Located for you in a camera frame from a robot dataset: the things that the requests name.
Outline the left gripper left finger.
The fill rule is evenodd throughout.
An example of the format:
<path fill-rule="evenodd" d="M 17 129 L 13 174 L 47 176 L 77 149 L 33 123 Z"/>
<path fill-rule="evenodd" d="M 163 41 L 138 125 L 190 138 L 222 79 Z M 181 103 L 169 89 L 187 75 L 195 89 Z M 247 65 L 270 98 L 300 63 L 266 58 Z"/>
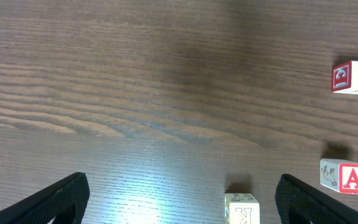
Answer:
<path fill-rule="evenodd" d="M 80 224 L 90 197 L 86 174 L 75 172 L 0 211 L 0 224 Z"/>

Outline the red letter A block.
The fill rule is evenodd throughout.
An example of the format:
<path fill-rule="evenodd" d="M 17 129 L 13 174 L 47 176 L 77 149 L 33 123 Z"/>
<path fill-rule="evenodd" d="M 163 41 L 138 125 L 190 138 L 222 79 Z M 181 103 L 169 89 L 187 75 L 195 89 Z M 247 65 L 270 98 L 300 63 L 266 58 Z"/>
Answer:
<path fill-rule="evenodd" d="M 358 195 L 358 163 L 343 159 L 320 159 L 320 184 L 341 194 Z"/>

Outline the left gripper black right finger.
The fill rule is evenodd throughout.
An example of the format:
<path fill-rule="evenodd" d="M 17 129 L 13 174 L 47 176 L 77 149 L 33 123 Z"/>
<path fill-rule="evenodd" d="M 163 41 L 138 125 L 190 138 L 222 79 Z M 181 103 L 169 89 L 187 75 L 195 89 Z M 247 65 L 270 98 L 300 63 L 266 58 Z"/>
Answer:
<path fill-rule="evenodd" d="M 283 224 L 358 224 L 358 211 L 290 174 L 283 174 L 275 192 Z"/>

